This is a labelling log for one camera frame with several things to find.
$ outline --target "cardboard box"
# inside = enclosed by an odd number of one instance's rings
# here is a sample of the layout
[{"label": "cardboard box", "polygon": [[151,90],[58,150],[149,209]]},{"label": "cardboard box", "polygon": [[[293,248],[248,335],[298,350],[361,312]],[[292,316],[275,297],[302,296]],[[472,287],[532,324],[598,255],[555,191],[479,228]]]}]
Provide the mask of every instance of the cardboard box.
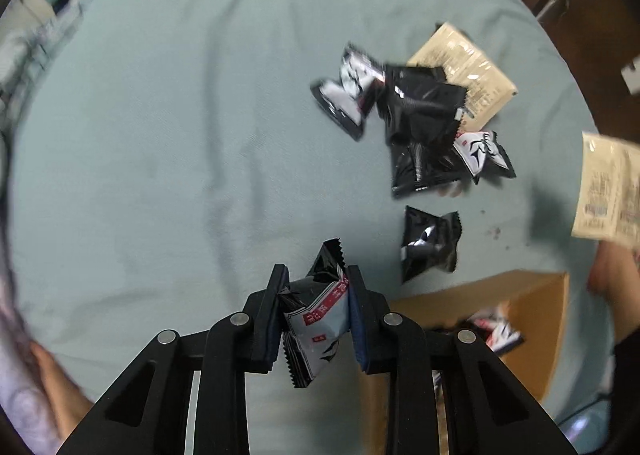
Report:
[{"label": "cardboard box", "polygon": [[[500,275],[391,302],[424,328],[452,326],[476,311],[507,302],[511,324],[525,342],[502,357],[538,402],[548,392],[564,336],[569,295],[567,273],[507,271]],[[386,440],[388,382],[384,374],[360,377],[362,430],[367,455],[383,455]]]}]

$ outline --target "bed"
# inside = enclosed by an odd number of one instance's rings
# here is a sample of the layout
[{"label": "bed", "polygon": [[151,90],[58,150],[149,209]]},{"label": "bed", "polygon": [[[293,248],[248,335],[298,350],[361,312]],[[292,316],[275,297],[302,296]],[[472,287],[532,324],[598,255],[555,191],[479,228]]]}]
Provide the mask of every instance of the bed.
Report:
[{"label": "bed", "polygon": [[[492,120],[518,178],[457,198],[390,195],[383,122],[354,142],[308,85],[346,42],[402,63],[437,22],[463,29],[516,83]],[[611,345],[585,291],[594,244],[571,238],[581,131],[575,81],[519,0],[88,0],[15,136],[8,239],[31,332],[97,398],[158,331],[207,329],[263,288],[303,276],[340,237],[371,289],[436,291],[508,269],[568,271],[569,315],[544,406],[597,389]],[[458,210],[458,269],[401,287],[402,213]],[[356,453],[349,342],[306,391],[284,357],[247,380],[254,453]]]}]

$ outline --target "black snack wrapper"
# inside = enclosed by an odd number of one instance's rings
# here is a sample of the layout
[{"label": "black snack wrapper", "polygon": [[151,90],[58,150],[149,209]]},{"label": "black snack wrapper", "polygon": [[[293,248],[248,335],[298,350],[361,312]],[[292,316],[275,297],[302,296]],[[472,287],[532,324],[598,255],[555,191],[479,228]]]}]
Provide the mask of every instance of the black snack wrapper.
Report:
[{"label": "black snack wrapper", "polygon": [[391,145],[394,197],[441,186],[466,177],[466,167],[453,152],[433,153],[421,143]]},{"label": "black snack wrapper", "polygon": [[378,114],[388,145],[422,143],[448,150],[460,126],[466,89],[442,80],[441,68],[385,67],[385,93]]},{"label": "black snack wrapper", "polygon": [[400,250],[402,281],[414,278],[431,267],[453,273],[458,262],[460,235],[462,224],[457,211],[436,217],[406,206]]},{"label": "black snack wrapper", "polygon": [[496,177],[514,178],[513,165],[496,139],[495,132],[464,132],[453,143],[453,149],[460,156],[478,184],[481,174]]},{"label": "black snack wrapper", "polygon": [[278,294],[286,322],[284,353],[293,386],[306,388],[334,358],[350,327],[349,280],[338,239],[322,244],[305,278]]},{"label": "black snack wrapper", "polygon": [[320,108],[357,141],[384,83],[384,67],[348,44],[342,55],[340,81],[323,79],[310,88]]}]

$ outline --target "person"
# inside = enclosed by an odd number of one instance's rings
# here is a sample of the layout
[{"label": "person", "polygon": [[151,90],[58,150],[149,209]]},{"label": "person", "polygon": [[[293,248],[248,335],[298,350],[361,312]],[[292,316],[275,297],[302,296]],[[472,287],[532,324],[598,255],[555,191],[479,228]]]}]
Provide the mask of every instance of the person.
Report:
[{"label": "person", "polygon": [[[609,304],[616,346],[616,369],[609,420],[609,439],[600,455],[633,453],[640,447],[640,273],[633,252],[601,242],[587,288]],[[92,406],[47,350],[32,346],[62,440]]]}]

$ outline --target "red label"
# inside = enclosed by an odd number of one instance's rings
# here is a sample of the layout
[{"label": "red label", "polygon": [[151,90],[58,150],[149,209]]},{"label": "red label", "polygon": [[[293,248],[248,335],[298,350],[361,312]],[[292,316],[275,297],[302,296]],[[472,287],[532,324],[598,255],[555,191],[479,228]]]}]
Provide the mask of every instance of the red label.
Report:
[{"label": "red label", "polygon": [[320,302],[313,311],[307,312],[302,315],[302,319],[305,321],[305,325],[311,325],[316,321],[322,319],[329,309],[331,309],[335,302],[340,300],[340,297],[347,292],[349,282],[346,278],[342,278],[340,282],[324,297],[324,300]]}]

